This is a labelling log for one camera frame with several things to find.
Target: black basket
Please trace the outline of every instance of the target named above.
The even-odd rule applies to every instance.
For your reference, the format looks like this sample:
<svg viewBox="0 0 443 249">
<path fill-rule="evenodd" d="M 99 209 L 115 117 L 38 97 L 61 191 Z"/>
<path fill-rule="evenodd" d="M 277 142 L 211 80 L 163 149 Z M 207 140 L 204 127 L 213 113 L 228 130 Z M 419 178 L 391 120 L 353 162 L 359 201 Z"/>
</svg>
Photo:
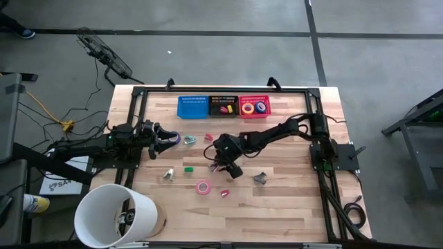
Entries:
<svg viewBox="0 0 443 249">
<path fill-rule="evenodd" d="M 220 113 L 221 107 L 231 105 L 232 113 Z M 238 96 L 209 96 L 209 115 L 214 118 L 234 118 L 239 115 Z"/>
</svg>

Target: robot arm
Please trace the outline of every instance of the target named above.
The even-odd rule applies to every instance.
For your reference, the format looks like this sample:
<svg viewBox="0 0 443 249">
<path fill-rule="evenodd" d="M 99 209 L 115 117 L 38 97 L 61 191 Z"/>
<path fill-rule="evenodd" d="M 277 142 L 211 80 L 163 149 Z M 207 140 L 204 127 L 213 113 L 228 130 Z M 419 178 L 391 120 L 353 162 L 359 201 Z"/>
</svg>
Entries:
<svg viewBox="0 0 443 249">
<path fill-rule="evenodd" d="M 241 155 L 251 157 L 249 154 L 256 153 L 258 155 L 270 142 L 275 142 L 288 136 L 300 136 L 301 138 L 320 143 L 320 156 L 327 161 L 333 161 L 337 158 L 336 142 L 329 137 L 329 129 L 327 128 L 327 117 L 321 113 L 304 113 L 290 117 L 286 122 L 278 124 L 266 131 L 242 132 L 238 137 L 222 134 L 213 142 L 217 155 L 215 162 L 219 166 L 224 166 L 225 170 L 232 176 L 237 178 L 243 174 L 240 167 L 235 164 Z M 311 127 L 311 133 L 302 132 L 299 128 L 300 122 L 308 120 Z"/>
</svg>

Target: wooden tabletop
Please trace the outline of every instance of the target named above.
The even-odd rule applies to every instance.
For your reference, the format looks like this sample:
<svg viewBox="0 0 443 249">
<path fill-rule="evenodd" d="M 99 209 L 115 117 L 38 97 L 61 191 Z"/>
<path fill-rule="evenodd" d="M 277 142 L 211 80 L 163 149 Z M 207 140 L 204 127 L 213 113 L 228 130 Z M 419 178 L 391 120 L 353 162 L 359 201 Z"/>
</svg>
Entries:
<svg viewBox="0 0 443 249">
<path fill-rule="evenodd" d="M 133 86 L 116 86 L 109 109 L 109 126 L 126 122 Z M 344 120 L 338 89 L 320 88 L 324 113 Z M 179 145 L 150 160 L 143 152 L 141 165 L 136 170 L 133 189 L 162 205 L 168 223 L 162 233 L 150 241 L 233 241 L 233 242 L 324 242 L 327 241 L 323 208 L 317 174 L 311 168 L 309 142 L 299 137 L 288 137 L 269 144 L 257 158 L 239 158 L 236 163 L 243 176 L 233 180 L 227 172 L 212 173 L 211 163 L 203 157 L 208 146 L 206 133 L 214 138 L 222 133 L 238 135 L 241 131 L 263 131 L 284 122 L 287 117 L 306 112 L 305 97 L 299 93 L 270 93 L 272 115 L 265 119 L 182 120 L 177 117 L 179 95 L 239 95 L 239 93 L 149 93 L 145 117 L 159 122 L 167 131 L 178 131 L 182 136 L 197 138 L 193 145 Z M 136 107 L 138 113 L 140 100 Z M 338 143 L 349 142 L 345 123 L 331 120 L 331 137 Z M 208 150 L 214 157 L 215 151 Z M 193 172 L 184 172 L 194 167 Z M 174 182 L 163 180 L 163 174 L 174 168 Z M 254 182 L 253 176 L 266 173 L 266 185 Z M 97 175 L 91 189 L 114 183 L 115 169 L 106 169 Z M 208 195 L 196 193 L 195 185 L 207 180 Z M 358 181 L 349 172 L 337 172 L 337 181 L 343 205 L 362 195 Z M 222 198 L 220 192 L 229 190 Z M 364 200 L 359 202 L 365 208 Z M 336 213 L 331 212 L 334 231 L 338 233 Z M 369 223 L 361 229 L 371 237 Z"/>
</svg>

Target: gray concrete floor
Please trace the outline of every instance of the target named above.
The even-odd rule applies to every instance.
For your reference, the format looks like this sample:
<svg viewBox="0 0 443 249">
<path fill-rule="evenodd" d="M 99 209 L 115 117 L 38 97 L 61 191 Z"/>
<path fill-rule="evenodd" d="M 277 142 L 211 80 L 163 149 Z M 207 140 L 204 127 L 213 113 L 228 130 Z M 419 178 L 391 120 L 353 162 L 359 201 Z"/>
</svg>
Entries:
<svg viewBox="0 0 443 249">
<path fill-rule="evenodd" d="M 312 0 L 317 31 L 340 33 L 443 33 L 438 0 Z M 14 0 L 5 13 L 33 28 L 129 30 L 309 31 L 303 0 Z M 134 77 L 164 84 L 261 85 L 270 76 L 285 86 L 318 86 L 310 38 L 102 36 L 134 70 Z M 320 39 L 328 86 L 341 93 L 350 136 L 368 148 L 359 156 L 368 218 L 375 239 L 443 246 L 438 204 L 406 205 L 403 196 L 420 188 L 403 138 L 380 130 L 403 117 L 443 84 L 443 40 Z M 113 89 L 102 78 L 89 111 L 107 110 Z M 0 70 L 32 72 L 26 83 L 58 117 L 83 107 L 94 88 L 95 66 L 74 35 L 38 35 L 32 41 L 0 34 Z M 130 84 L 117 80 L 119 84 Z M 26 95 L 25 104 L 38 109 Z M 38 122 L 47 120 L 30 113 Z M 105 121 L 99 114 L 75 127 L 87 131 Z M 55 139 L 59 127 L 49 127 Z M 42 129 L 19 114 L 16 141 L 32 146 Z M 36 241 L 67 239 L 73 210 L 35 222 Z M 65 229 L 58 229 L 60 223 Z"/>
</svg>

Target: white bucket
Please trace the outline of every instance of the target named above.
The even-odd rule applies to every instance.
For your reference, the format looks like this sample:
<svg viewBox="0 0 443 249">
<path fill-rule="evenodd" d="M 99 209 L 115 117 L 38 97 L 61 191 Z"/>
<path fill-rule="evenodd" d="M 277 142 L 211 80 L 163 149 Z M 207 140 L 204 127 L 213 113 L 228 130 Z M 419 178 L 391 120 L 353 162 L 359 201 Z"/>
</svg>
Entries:
<svg viewBox="0 0 443 249">
<path fill-rule="evenodd" d="M 128 198 L 134 202 L 135 217 L 122 237 L 117 230 L 116 213 Z M 122 185 L 106 184 L 82 199 L 75 211 L 74 227 L 84 245 L 109 248 L 146 239 L 156 225 L 157 216 L 157 208 L 148 197 Z"/>
</svg>

